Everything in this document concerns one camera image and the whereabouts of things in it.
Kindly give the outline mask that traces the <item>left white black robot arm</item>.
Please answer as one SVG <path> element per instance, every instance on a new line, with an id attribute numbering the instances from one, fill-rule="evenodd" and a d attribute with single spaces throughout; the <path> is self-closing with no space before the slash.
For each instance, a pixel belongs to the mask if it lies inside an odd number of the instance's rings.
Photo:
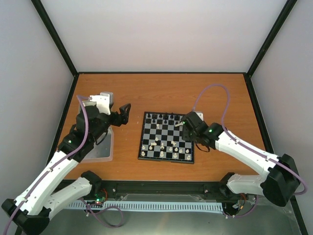
<path id="1" fill-rule="evenodd" d="M 110 126 L 127 124 L 131 105 L 105 114 L 96 105 L 81 107 L 76 123 L 58 146 L 49 164 L 16 199 L 6 199 L 2 209 L 27 235 L 39 235 L 50 220 L 71 202 L 84 196 L 96 197 L 102 180 L 88 170 L 67 187 L 55 191 L 64 177 L 101 143 Z"/>

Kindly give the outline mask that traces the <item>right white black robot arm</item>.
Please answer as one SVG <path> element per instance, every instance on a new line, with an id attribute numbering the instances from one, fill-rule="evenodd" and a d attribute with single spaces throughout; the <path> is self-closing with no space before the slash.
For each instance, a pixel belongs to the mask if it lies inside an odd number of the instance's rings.
<path id="1" fill-rule="evenodd" d="M 271 203 L 284 207 L 300 185 L 294 159 L 284 154 L 263 151 L 235 136 L 218 123 L 207 125 L 201 112 L 189 112 L 180 121 L 186 141 L 228 154 L 252 168 L 257 175 L 227 173 L 219 183 L 221 195 L 229 199 L 235 194 L 266 197 Z"/>

